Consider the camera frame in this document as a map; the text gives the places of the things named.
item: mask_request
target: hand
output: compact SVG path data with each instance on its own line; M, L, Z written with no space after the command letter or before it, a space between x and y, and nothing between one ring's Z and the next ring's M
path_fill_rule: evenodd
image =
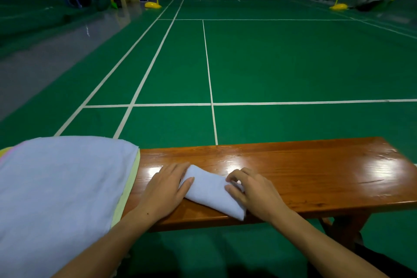
M245 192L232 185L225 186L226 191L259 219L272 223L279 213L289 210L272 182L262 175L245 167L241 170L233 170L226 177L227 182L238 180L245 188Z
M174 211L193 184L194 177L191 177L178 189L189 166L188 162L163 166L152 177L138 206L132 212L145 217L151 223L149 226L152 226L159 219Z

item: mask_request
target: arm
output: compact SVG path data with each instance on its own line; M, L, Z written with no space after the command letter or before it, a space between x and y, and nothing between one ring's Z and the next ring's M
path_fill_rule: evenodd
M146 186L138 206L53 278L109 278L134 242L180 204L194 181L189 178L178 189L189 166L184 163L162 167Z
M234 170L226 181L240 180L241 192L231 185L226 190L256 217L270 223L293 243L325 278L387 278L352 251L323 234L292 211L271 181L248 168Z

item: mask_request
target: blue towel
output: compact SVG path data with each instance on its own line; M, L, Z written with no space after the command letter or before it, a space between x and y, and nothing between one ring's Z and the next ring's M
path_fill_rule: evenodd
M190 177L195 179L185 198L243 221L246 208L234 200L224 189L224 186L229 184L225 177L206 172L196 165L191 165L180 182L180 186ZM235 182L231 184L243 191L241 184Z
M48 137L0 159L0 277L48 278L105 235L138 147Z

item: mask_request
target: wooden bench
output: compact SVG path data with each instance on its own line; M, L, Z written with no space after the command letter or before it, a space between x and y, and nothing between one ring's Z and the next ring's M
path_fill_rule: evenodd
M326 233L348 248L371 213L417 207L417 167L381 137L141 149L138 175L123 215L160 168L189 161L227 175L249 167L271 180L284 202L305 218L319 218ZM334 217L334 222L326 219ZM184 199L152 230L180 230L244 222Z

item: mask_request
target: yellow post base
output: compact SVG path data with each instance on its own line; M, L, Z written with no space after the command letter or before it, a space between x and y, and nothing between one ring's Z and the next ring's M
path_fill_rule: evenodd
M347 4L345 3L337 3L334 6L331 6L331 10L340 11L340 10L346 10L348 8Z
M156 2L148 1L147 3L145 3L145 8L159 9L162 8L162 6L158 5Z

